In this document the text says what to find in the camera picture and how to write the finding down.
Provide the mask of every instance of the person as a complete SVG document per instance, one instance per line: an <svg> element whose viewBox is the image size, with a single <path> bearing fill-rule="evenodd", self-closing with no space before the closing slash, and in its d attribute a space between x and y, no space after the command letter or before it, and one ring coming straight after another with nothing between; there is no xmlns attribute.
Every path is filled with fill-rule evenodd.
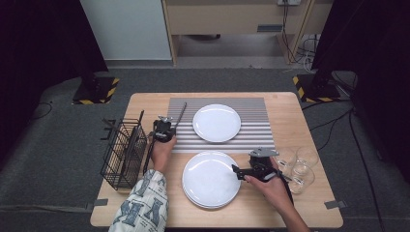
<svg viewBox="0 0 410 232"><path fill-rule="evenodd" d="M173 136L169 142L154 144L151 156L154 167L145 173L143 179L135 185L129 197L118 209L109 227L110 232L165 230L168 200L164 175L176 142L177 138ZM278 169L278 164L273 158L271 158L271 163L274 168ZM260 182L252 176L245 176L245 179L261 191L268 202L278 210L288 231L309 231L308 226L290 201L280 178L274 177L267 183Z"/></svg>

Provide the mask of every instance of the plate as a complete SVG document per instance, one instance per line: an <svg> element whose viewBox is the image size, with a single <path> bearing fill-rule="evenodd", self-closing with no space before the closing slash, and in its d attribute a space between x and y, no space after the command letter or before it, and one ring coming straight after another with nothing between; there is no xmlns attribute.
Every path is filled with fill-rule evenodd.
<svg viewBox="0 0 410 232"><path fill-rule="evenodd" d="M230 156L218 151L202 152L190 159L182 175L188 199L208 209L231 202L241 186L232 164L237 165Z"/></svg>
<svg viewBox="0 0 410 232"><path fill-rule="evenodd" d="M195 113L192 126L201 138L210 142L224 142L239 132L241 118L229 106L209 104Z"/></svg>

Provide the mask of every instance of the gray carpet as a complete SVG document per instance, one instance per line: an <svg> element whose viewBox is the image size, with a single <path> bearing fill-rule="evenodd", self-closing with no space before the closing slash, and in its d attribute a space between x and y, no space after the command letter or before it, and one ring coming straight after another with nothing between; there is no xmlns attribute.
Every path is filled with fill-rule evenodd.
<svg viewBox="0 0 410 232"><path fill-rule="evenodd" d="M62 206L77 213L47 211L0 212L2 231L106 231L93 227L87 203L97 198L103 177L100 169L107 142L101 118L121 119L133 93L143 92L294 92L292 77L301 70L219 69L111 70L120 78L110 103L73 105L80 79L47 89L33 119L15 144L8 165L0 173L0 205ZM301 103L302 107L311 103ZM350 101L318 104L304 110L310 128L327 123L352 108ZM360 120L351 122L370 173L385 231L410 228L410 185L396 167L378 159ZM326 144L332 124L313 130L317 148ZM349 115L332 128L319 151L344 224L316 231L382 231L372 191Z"/></svg>

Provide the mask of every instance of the dish rack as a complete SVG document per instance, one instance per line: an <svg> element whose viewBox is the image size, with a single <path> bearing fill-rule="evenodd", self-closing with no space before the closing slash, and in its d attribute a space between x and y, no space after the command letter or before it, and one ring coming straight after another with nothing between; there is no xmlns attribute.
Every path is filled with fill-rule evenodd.
<svg viewBox="0 0 410 232"><path fill-rule="evenodd" d="M136 119L122 119L117 127L112 125L112 131L101 174L116 190L132 189L138 180L148 137Z"/></svg>

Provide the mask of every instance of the patterned sleeve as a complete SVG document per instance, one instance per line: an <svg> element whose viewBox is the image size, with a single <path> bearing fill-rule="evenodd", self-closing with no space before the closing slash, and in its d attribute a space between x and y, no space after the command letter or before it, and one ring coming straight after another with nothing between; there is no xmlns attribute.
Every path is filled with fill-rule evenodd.
<svg viewBox="0 0 410 232"><path fill-rule="evenodd" d="M118 209L109 231L164 231L167 217L165 177L148 170Z"/></svg>

